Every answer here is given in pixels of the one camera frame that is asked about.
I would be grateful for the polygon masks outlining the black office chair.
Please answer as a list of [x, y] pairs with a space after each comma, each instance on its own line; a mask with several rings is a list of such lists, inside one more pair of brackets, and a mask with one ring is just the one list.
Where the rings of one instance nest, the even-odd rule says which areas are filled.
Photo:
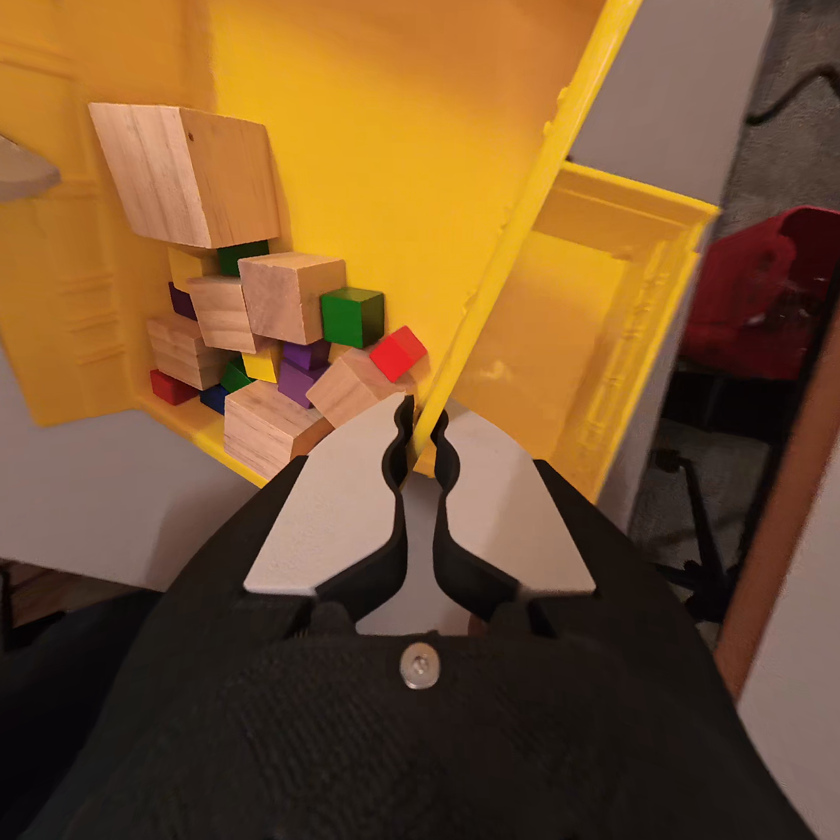
[[793, 380], [743, 379], [698, 371], [678, 371], [672, 375], [663, 419], [703, 432], [748, 438], [770, 447], [745, 518], [738, 559], [730, 568], [725, 568], [721, 557], [696, 464], [673, 448], [654, 451], [657, 468], [670, 474], [681, 474], [686, 481], [699, 553], [698, 560], [690, 560], [679, 568], [663, 563], [654, 563], [654, 567], [668, 583], [689, 592], [685, 607], [695, 623], [722, 624], [725, 618], [747, 552], [780, 473], [811, 378], [812, 373], [805, 370], [805, 365]]

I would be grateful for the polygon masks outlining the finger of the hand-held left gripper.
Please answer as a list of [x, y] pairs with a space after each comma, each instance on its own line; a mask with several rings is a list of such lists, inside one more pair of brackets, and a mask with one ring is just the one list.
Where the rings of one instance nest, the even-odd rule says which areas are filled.
[[1, 136], [1, 202], [35, 197], [61, 183], [58, 167]]

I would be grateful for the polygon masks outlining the pile of small cubes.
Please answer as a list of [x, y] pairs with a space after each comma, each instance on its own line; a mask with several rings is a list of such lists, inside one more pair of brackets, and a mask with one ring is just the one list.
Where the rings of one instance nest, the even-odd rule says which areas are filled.
[[384, 335], [383, 293], [346, 280], [343, 259], [294, 251], [189, 279], [195, 318], [146, 321], [148, 406], [260, 487], [363, 410], [414, 395], [425, 350], [391, 381], [376, 362], [407, 349], [408, 329]]

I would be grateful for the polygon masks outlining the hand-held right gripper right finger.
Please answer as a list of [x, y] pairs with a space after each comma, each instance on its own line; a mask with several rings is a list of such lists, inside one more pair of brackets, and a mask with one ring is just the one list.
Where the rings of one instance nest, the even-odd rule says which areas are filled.
[[440, 485], [433, 567], [440, 589], [488, 622], [499, 606], [583, 596], [595, 581], [529, 453], [470, 410], [435, 427]]

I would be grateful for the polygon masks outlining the yellow plastic box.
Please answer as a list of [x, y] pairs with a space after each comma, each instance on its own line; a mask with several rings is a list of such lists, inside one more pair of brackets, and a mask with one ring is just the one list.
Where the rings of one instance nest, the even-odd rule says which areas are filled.
[[59, 168], [2, 204], [2, 338], [43, 427], [145, 401], [165, 246], [130, 232], [90, 102], [266, 126], [292, 244], [345, 258], [429, 351], [423, 401], [537, 163], [641, 2], [2, 2], [2, 135]]
[[563, 163], [454, 400], [598, 501], [718, 212]]

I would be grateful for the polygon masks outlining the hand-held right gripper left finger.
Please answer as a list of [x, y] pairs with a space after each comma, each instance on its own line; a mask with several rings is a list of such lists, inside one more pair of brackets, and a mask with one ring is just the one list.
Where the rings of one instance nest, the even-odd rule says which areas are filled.
[[301, 471], [244, 580], [258, 595], [336, 602], [355, 622], [407, 573], [402, 485], [414, 399], [396, 392], [325, 437]]

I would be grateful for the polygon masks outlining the brown wooden board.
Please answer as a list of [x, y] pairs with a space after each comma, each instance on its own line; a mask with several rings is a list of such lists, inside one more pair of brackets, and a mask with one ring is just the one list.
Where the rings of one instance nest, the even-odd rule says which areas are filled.
[[714, 659], [734, 702], [758, 653], [839, 428], [839, 314], [835, 311], [717, 640]]

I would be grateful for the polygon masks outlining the large wooden cube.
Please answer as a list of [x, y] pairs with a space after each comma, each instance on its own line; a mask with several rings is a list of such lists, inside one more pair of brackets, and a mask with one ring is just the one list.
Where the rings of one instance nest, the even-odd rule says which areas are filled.
[[135, 234], [199, 249], [280, 236], [264, 125], [173, 106], [91, 102], [88, 110]]

